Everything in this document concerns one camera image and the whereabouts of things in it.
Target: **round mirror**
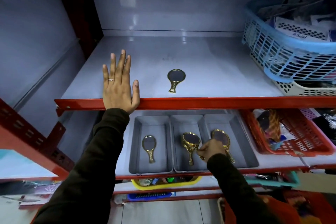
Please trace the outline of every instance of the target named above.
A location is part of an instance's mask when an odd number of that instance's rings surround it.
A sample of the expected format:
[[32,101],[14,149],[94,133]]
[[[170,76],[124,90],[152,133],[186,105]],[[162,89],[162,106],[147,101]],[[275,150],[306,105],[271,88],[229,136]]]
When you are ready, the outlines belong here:
[[145,150],[151,151],[155,148],[156,146],[156,139],[153,136],[145,136],[144,139],[142,140],[142,147]]
[[191,144],[199,144],[201,142],[200,138],[194,133],[185,133],[183,138],[185,141]]
[[170,70],[168,73],[168,79],[171,82],[181,82],[186,78],[186,74],[180,69]]
[[223,145],[230,143],[229,136],[223,130],[215,129],[212,131],[212,138],[221,141]]

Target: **teal plastic basket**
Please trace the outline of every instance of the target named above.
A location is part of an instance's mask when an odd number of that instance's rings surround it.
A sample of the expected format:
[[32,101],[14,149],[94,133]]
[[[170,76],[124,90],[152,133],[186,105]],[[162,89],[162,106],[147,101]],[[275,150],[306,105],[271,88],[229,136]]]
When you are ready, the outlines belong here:
[[299,177],[296,172],[290,171],[287,173],[291,182],[277,182],[277,181],[267,181],[267,180],[257,180],[257,179],[246,179],[247,183],[250,185],[260,184],[262,186],[269,187],[297,187],[300,185]]
[[274,81],[336,83],[336,42],[310,42],[293,38],[256,15],[262,7],[281,3],[279,0],[261,0],[246,6],[243,44],[250,47],[253,57],[264,66],[265,74]]

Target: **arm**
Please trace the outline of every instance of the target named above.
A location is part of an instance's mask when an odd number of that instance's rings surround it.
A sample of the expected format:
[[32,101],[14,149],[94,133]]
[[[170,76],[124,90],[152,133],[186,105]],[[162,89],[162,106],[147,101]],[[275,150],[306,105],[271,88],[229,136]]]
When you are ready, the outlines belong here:
[[228,157],[220,153],[215,154],[209,159],[207,167],[217,179],[225,200],[237,218],[237,223],[255,220],[258,223],[280,224]]
[[123,147],[123,134],[131,114],[140,103],[139,82],[129,83],[131,56],[122,50],[116,66],[111,54],[110,73],[103,65],[103,102],[106,112],[93,129],[93,140],[67,179],[44,205],[34,224],[106,224],[116,179],[115,169]]
[[128,113],[122,109],[108,109],[104,113],[101,122],[94,127],[93,140],[83,156],[50,201],[40,209],[34,224],[67,223],[78,218],[107,223],[115,168],[128,122]]

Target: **hand mirror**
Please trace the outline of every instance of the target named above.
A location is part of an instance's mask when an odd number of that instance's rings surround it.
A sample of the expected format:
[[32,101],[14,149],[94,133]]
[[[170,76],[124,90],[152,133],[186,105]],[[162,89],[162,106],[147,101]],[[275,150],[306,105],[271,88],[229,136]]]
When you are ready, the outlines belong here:
[[186,78],[186,74],[180,69],[170,70],[168,73],[168,79],[171,82],[169,92],[176,93],[176,86]]
[[186,132],[182,135],[182,145],[189,153],[189,165],[192,166],[193,162],[193,151],[198,150],[198,147],[201,143],[200,138],[191,132]]
[[155,162],[153,157],[155,146],[156,139],[153,136],[145,136],[142,140],[142,147],[148,153],[150,164]]
[[223,130],[220,130],[220,129],[215,129],[214,131],[212,131],[211,133],[211,137],[218,140],[218,141],[221,141],[222,144],[223,144],[223,147],[225,149],[225,152],[226,152],[226,155],[228,156],[228,158],[230,159],[230,161],[232,163],[235,162],[235,159],[232,158],[230,152],[229,152],[229,149],[230,149],[230,138],[228,136],[227,133],[225,133]]

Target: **sleeve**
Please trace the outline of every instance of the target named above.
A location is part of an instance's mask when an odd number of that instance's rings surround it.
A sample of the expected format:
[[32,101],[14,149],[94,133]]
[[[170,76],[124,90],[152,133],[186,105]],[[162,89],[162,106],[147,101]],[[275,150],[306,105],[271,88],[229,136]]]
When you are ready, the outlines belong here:
[[225,200],[237,218],[237,224],[281,224],[228,157],[215,154],[208,160],[207,167],[217,179]]
[[128,123],[129,115],[124,110],[106,110],[93,129],[93,140],[33,224],[107,223],[116,164]]

